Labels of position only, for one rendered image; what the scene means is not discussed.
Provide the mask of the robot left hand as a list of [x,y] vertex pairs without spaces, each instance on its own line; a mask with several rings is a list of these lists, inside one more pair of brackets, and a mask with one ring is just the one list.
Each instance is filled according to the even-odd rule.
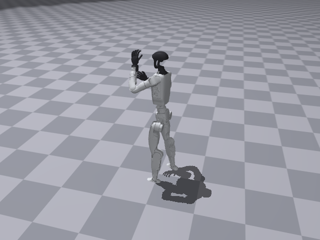
[[143,56],[143,55],[141,55],[140,57],[138,57],[140,52],[141,52],[141,50],[137,49],[135,51],[132,51],[132,53],[131,53],[131,62],[133,64],[133,65],[131,65],[131,67],[135,67],[136,72],[138,72],[138,70],[139,70],[139,66],[138,66],[139,60]]

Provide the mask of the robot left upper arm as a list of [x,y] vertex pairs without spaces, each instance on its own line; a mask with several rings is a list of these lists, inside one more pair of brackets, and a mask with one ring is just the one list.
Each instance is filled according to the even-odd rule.
[[132,93],[136,94],[150,87],[155,87],[161,82],[158,76],[152,76],[147,80],[141,82],[138,86],[135,85],[135,90],[130,90]]

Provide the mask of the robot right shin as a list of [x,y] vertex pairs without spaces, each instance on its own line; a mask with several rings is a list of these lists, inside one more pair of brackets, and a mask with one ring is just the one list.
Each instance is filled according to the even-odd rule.
[[[170,137],[170,138],[172,138],[172,137]],[[172,139],[173,139],[173,138],[172,138]],[[170,162],[170,166],[171,166],[171,167],[174,167],[174,166],[175,166],[175,155],[176,155],[176,153],[175,153],[176,147],[175,147],[175,141],[174,141],[174,139],[173,139],[173,142],[174,142],[174,144],[173,144],[173,146],[171,146],[171,147],[167,147],[167,146],[165,145],[166,154],[167,154],[167,156],[168,156],[168,159],[169,159],[169,162]]]

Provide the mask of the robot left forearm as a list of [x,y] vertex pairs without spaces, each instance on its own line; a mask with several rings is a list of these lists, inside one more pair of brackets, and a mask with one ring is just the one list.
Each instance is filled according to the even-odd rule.
[[136,88],[136,84],[137,84],[137,75],[138,75],[138,72],[136,72],[136,67],[133,66],[131,68],[131,72],[130,72],[130,80],[129,80],[129,89],[131,91],[134,91],[135,88]]

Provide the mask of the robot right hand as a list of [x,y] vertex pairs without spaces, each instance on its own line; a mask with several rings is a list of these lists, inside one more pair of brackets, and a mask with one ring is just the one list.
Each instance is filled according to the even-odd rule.
[[142,73],[140,71],[137,72],[137,77],[138,79],[142,80],[142,81],[146,81],[149,77],[147,77],[147,75],[145,74],[144,71],[142,71]]

